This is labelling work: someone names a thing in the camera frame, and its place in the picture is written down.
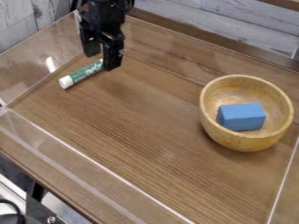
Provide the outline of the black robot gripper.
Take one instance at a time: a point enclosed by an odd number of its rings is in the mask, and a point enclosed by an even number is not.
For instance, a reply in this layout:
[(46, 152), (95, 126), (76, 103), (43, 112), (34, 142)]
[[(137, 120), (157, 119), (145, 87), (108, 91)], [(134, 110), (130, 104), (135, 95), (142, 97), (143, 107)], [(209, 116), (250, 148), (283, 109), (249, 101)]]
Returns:
[(122, 65), (124, 55), (124, 34), (122, 24), (126, 14), (135, 6), (135, 0), (87, 0), (88, 8), (79, 12), (79, 36), (86, 55), (100, 54), (103, 45), (103, 66), (112, 71)]

